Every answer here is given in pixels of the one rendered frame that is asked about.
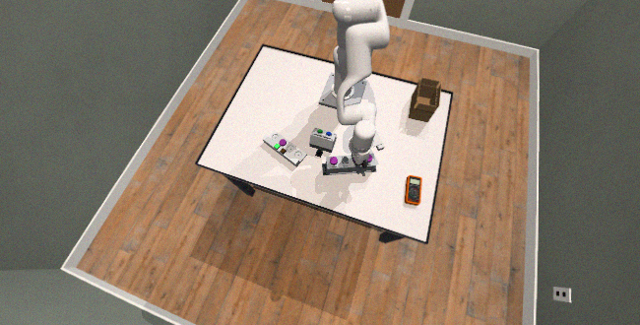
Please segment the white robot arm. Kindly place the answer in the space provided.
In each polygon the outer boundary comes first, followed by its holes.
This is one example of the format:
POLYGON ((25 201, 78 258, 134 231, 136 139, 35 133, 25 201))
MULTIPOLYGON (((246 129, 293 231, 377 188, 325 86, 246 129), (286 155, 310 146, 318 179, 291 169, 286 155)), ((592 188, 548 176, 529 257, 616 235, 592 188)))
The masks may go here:
POLYGON ((375 105, 371 102, 344 103, 352 97, 353 85, 371 75, 373 50, 384 49, 389 44, 390 32, 383 1, 335 0, 332 11, 338 22, 338 46, 333 51, 335 78, 331 93, 337 101, 339 123, 355 125, 352 147, 357 152, 364 153, 373 147, 377 151, 384 150, 375 129, 375 105))

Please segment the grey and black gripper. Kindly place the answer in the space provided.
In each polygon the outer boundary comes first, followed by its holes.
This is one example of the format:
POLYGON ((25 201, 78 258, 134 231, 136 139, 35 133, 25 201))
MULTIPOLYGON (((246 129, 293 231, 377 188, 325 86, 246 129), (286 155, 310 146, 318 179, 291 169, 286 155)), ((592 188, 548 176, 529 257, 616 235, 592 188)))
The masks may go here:
POLYGON ((363 168, 367 168, 367 166, 366 166, 366 162, 367 162, 367 161, 368 161, 368 159, 369 159, 369 150, 368 150, 368 151, 366 151, 366 152, 364 152, 364 153, 357 152, 357 151, 352 147, 352 138, 350 139, 350 142, 349 142, 349 148, 350 148, 350 151, 351 151, 351 153, 352 153, 352 157, 354 158, 354 160, 355 160, 355 162, 356 162, 356 164, 355 164, 355 165, 362 165, 362 166, 363 166, 363 168))

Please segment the small brown cardboard box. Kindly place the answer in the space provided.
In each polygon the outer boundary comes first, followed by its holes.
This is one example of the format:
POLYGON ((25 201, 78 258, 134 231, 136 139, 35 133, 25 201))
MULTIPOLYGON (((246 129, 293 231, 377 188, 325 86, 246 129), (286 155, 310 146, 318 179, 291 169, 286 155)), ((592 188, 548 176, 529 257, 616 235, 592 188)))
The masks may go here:
POLYGON ((419 79, 412 94, 409 118, 428 122, 440 104, 441 85, 440 81, 422 78, 419 79), (421 85, 420 85, 421 84, 421 85), (420 86, 419 86, 420 85, 420 86), (419 91, 419 93, 418 93, 419 91), (417 99, 418 98, 418 99, 417 99), (430 104, 430 105, 429 105, 430 104))

